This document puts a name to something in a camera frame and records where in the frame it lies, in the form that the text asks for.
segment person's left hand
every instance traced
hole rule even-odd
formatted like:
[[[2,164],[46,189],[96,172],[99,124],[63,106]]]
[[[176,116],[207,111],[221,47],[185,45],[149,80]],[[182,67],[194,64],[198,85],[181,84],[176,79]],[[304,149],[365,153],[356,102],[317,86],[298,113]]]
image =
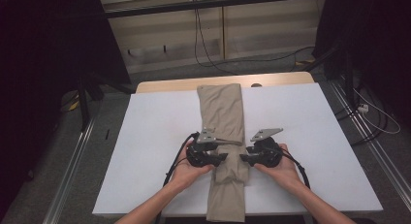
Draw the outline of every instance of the person's left hand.
[[[178,156],[177,162],[182,159],[183,160],[175,167],[171,180],[172,183],[175,183],[179,188],[181,188],[181,191],[188,188],[199,176],[208,173],[214,168],[214,166],[212,165],[206,165],[202,168],[191,166],[188,160],[185,159],[187,157],[186,149],[190,143],[191,142],[188,142],[184,146],[180,155]]]

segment white cable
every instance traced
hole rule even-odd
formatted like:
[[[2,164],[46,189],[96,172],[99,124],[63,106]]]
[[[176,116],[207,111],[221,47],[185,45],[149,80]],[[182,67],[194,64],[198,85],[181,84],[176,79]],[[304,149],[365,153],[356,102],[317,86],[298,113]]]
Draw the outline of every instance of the white cable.
[[[389,117],[389,118],[396,124],[396,126],[398,126],[398,130],[395,131],[395,132],[390,132],[390,131],[383,130],[383,129],[379,128],[378,126],[375,126],[373,123],[371,123],[371,121],[369,121],[369,120],[365,117],[365,115],[364,115],[364,113],[363,113],[363,118],[364,118],[370,125],[374,126],[375,128],[377,128],[377,129],[379,129],[379,130],[381,130],[381,131],[383,131],[384,133],[387,133],[387,134],[397,134],[397,133],[399,133],[399,131],[401,131],[401,126],[399,126],[399,124],[396,123],[396,121],[395,121],[390,115],[386,114],[384,111],[378,109],[376,106],[374,106],[374,105],[371,104],[369,101],[367,101],[367,100],[360,94],[360,92],[358,92],[356,89],[354,89],[354,91],[355,91],[364,101],[366,101],[369,105],[371,105],[373,108],[375,108],[375,109],[378,110],[379,112],[381,112],[381,113],[383,113],[384,115],[386,115],[387,117]]]

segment white tabletop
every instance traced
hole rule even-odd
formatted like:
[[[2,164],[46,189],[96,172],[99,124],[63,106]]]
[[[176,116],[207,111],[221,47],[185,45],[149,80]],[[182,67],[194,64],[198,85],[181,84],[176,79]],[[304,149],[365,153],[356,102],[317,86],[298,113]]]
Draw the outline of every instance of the white tabletop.
[[[242,88],[242,97],[246,140],[259,129],[284,128],[273,137],[305,167],[316,194],[342,211],[382,210],[317,83]],[[196,91],[132,95],[93,213],[125,214],[157,192],[182,142],[201,125]],[[206,215],[209,182],[210,174],[200,177],[163,215]],[[246,214],[306,213],[253,168],[244,193]]]

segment beige fabric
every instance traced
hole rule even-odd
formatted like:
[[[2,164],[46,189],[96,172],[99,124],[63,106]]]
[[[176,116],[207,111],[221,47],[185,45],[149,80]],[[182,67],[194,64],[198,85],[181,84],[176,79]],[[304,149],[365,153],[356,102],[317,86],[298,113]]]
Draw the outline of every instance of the beige fabric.
[[[208,221],[244,222],[244,182],[248,165],[239,155],[246,153],[244,116],[239,84],[199,86],[197,92],[203,126],[213,132],[220,143],[214,153],[229,153],[212,173],[208,195]]]

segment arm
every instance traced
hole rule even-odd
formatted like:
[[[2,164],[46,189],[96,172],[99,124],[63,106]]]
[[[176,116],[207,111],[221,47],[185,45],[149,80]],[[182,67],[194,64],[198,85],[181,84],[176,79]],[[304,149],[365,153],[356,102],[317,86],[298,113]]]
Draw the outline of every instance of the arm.
[[[280,144],[280,147],[288,150],[285,144]],[[354,223],[307,188],[300,181],[296,166],[290,159],[283,157],[275,168],[261,164],[254,165],[254,168],[271,176],[281,187],[296,196],[319,223]]]
[[[178,161],[186,157],[185,148],[181,151]],[[172,180],[166,184],[154,196],[143,204],[134,208],[131,212],[118,220],[117,224],[126,223],[150,223],[155,216],[180,192],[189,187],[197,177],[208,173],[213,166],[207,165],[202,168],[195,168],[190,165],[187,159],[182,160],[174,169]]]

